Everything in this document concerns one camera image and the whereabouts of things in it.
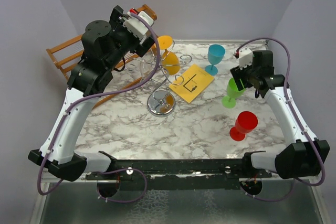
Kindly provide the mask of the clear wine glass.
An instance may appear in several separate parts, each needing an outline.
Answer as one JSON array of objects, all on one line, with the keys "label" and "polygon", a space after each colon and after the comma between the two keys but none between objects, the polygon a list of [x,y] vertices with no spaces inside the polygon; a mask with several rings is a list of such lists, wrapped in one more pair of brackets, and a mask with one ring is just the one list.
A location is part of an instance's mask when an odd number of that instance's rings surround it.
[{"label": "clear wine glass", "polygon": [[152,72],[153,68],[150,63],[144,63],[144,62],[141,62],[139,67],[140,67],[140,73],[141,73],[140,82],[143,82],[148,77],[148,75]]}]

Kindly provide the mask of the green plastic wine glass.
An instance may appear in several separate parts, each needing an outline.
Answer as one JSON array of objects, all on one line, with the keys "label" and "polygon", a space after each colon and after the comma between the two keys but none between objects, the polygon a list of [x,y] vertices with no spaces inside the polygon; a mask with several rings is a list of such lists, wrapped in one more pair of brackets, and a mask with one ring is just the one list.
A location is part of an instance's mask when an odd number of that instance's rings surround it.
[{"label": "green plastic wine glass", "polygon": [[243,95],[245,89],[238,90],[234,78],[231,78],[227,84],[226,95],[222,98],[222,105],[228,109],[236,106],[236,99]]}]

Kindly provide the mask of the orange plastic wine glass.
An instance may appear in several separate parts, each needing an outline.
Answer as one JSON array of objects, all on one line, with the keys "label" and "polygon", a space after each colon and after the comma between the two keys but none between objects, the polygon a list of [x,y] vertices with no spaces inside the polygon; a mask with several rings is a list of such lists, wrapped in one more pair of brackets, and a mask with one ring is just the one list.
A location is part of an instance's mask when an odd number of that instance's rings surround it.
[{"label": "orange plastic wine glass", "polygon": [[160,50],[163,51],[161,64],[165,68],[169,75],[175,75],[180,70],[180,62],[177,55],[172,51],[175,42],[171,36],[164,35],[157,38],[160,46]]}]

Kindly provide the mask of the chrome wine glass rack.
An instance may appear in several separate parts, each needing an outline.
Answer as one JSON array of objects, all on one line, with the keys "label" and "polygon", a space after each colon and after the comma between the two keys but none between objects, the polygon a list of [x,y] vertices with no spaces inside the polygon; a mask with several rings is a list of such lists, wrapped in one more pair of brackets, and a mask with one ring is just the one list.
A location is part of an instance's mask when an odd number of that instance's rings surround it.
[{"label": "chrome wine glass rack", "polygon": [[[175,75],[169,75],[168,71],[162,67],[163,51],[160,51],[160,63],[156,71],[159,80],[151,78],[147,83],[141,86],[141,89],[146,91],[151,91],[147,102],[146,107],[148,111],[156,117],[166,117],[172,114],[175,109],[176,102],[173,94],[170,91],[169,85],[173,84],[178,77],[181,77],[180,70]],[[182,66],[189,64],[192,61],[192,56],[184,54],[177,56],[180,62],[180,69]]]}]

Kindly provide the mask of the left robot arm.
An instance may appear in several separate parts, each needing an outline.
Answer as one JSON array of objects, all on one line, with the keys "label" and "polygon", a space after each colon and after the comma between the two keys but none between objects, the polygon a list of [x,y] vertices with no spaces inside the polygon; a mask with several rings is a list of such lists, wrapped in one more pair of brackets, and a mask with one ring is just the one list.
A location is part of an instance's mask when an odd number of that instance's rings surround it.
[{"label": "left robot arm", "polygon": [[156,19],[146,9],[124,13],[116,6],[109,21],[95,20],[86,26],[81,36],[83,53],[71,70],[60,113],[44,144],[29,152],[30,161],[70,182],[88,172],[98,172],[104,179],[115,175],[111,156],[77,154],[75,144],[91,110],[105,95],[117,64],[127,53],[142,57],[158,43],[152,29]]}]

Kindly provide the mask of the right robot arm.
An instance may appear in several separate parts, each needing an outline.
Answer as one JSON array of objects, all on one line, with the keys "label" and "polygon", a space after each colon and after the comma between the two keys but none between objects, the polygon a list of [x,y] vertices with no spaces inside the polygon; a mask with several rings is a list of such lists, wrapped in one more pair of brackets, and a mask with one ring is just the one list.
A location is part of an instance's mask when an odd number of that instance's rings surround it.
[{"label": "right robot arm", "polygon": [[255,88],[271,107],[280,125],[286,147],[278,154],[247,153],[241,164],[246,177],[254,177],[260,169],[278,174],[282,179],[317,176],[321,172],[330,146],[319,140],[300,114],[285,76],[275,74],[270,50],[251,51],[247,47],[235,53],[239,65],[230,70],[239,91]]}]

